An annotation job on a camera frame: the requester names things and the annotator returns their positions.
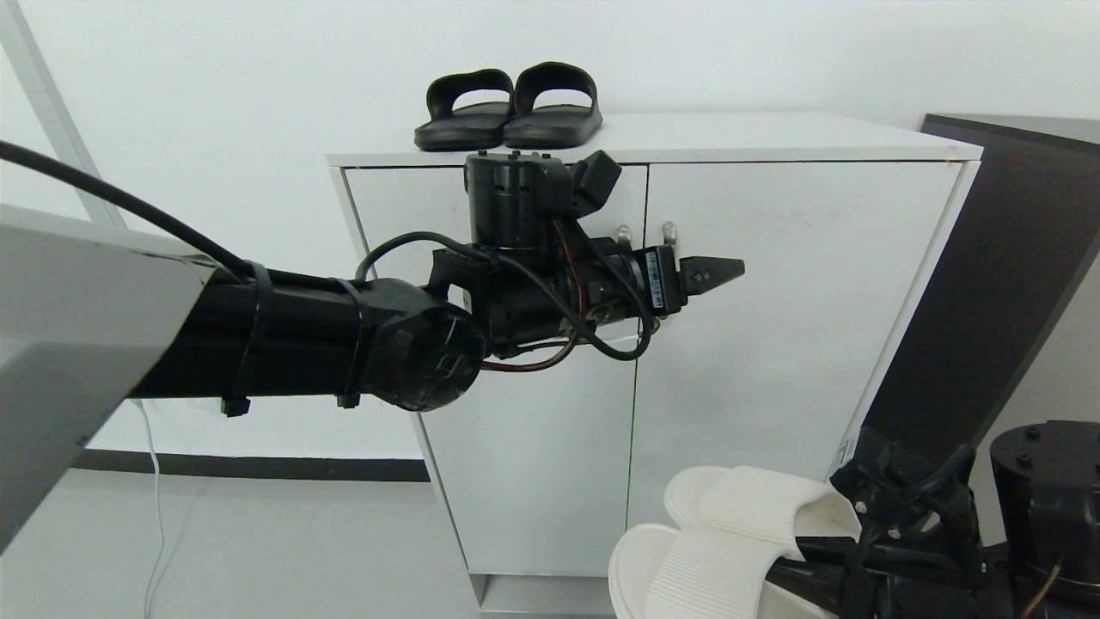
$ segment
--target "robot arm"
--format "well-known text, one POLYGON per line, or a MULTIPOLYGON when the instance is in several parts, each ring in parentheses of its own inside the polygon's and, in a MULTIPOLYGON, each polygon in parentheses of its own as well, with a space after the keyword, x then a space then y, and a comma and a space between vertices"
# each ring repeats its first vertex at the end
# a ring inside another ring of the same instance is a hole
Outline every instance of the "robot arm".
POLYGON ((0 205, 0 551, 127 398, 363 394, 410 411, 443 407, 479 373, 536 372, 576 346, 632 361, 660 318, 744 273, 740 259, 632 250, 578 223, 601 208, 619 166, 600 152, 566 166, 479 153, 466 163, 473 241, 404 234, 352 279, 267 269, 99 179, 0 142, 28 165, 129 208, 183 241, 0 205), (367 279, 374 261, 435 240, 424 286, 367 279), (466 307, 447 300, 466 290, 466 307), (595 330, 640 320, 632 352, 595 330), (499 361, 557 349, 548 361, 499 361))

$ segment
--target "slide sandal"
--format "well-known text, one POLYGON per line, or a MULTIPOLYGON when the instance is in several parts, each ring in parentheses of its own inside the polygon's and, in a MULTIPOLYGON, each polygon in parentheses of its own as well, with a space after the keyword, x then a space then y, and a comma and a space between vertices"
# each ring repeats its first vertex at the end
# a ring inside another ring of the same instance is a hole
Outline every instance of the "slide sandal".
POLYGON ((607 570, 618 619, 826 619, 818 606, 765 581, 777 544, 708 527, 639 524, 607 570))
POLYGON ((596 100, 596 82, 584 69, 564 63, 542 63, 516 79, 515 111, 504 128, 504 143, 514 148, 571 148, 588 141, 604 117, 596 100), (592 97, 592 106, 535 107, 547 90, 576 90, 592 97))
POLYGON ((416 128, 421 151, 476 151, 501 145, 502 130, 512 118, 512 78, 497 68, 447 75, 428 86, 431 120, 416 128), (475 103, 453 109, 454 101, 475 90, 502 90, 508 101, 475 103))
POLYGON ((861 530, 851 504, 828 484, 750 466, 682 471, 664 489, 664 509, 681 527, 715 527, 795 553, 798 535, 858 540, 861 530))

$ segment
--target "cabinet base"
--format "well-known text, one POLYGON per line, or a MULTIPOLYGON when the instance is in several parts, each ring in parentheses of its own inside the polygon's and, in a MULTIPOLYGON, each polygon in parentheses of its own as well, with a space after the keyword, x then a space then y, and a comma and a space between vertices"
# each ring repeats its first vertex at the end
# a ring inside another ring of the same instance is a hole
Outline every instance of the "cabinet base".
POLYGON ((483 617, 524 619, 582 619, 614 617, 607 578, 570 576, 472 575, 484 582, 480 595, 483 617))

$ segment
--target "label sticker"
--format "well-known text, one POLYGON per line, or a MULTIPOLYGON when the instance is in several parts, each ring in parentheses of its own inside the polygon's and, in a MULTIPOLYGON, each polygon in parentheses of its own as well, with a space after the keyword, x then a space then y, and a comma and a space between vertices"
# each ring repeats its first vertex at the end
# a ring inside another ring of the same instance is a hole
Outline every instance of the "label sticker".
POLYGON ((649 296, 656 309, 664 308, 664 286, 661 285, 661 272, 657 265, 657 252, 646 252, 646 272, 649 275, 649 296))
POLYGON ((859 442, 859 435, 849 436, 840 443, 840 449, 836 451, 836 455, 833 456, 833 466, 828 469, 828 476, 833 477, 833 474, 840 469, 844 465, 851 462, 851 458, 856 456, 856 444, 859 442))

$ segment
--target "white slipper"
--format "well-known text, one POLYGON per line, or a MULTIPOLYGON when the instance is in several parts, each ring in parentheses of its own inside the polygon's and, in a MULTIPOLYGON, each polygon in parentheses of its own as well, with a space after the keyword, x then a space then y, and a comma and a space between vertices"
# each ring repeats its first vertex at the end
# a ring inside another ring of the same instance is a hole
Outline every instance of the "white slipper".
POLYGON ((710 527, 627 531, 612 553, 618 619, 828 619, 835 616, 765 582, 780 544, 710 527))
POLYGON ((705 524, 793 550, 799 535, 859 539, 859 519, 832 486, 785 473, 739 466, 682 471, 664 489, 680 527, 705 524))

